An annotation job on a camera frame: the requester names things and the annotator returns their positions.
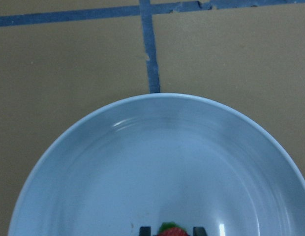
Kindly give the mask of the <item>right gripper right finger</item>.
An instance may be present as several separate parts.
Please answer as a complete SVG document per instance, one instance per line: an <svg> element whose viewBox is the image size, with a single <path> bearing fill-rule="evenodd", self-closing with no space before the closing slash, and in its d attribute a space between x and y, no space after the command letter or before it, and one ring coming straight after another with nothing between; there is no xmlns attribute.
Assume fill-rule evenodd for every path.
<svg viewBox="0 0 305 236"><path fill-rule="evenodd" d="M193 236L207 236L207 232L204 227L193 227Z"/></svg>

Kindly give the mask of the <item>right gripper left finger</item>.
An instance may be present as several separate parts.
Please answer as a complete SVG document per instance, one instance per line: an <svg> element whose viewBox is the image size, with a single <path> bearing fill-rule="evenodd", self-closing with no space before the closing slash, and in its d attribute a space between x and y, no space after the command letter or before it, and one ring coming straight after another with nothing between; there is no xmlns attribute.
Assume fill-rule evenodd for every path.
<svg viewBox="0 0 305 236"><path fill-rule="evenodd" d="M151 227L141 226L139 229L139 236L151 236Z"/></svg>

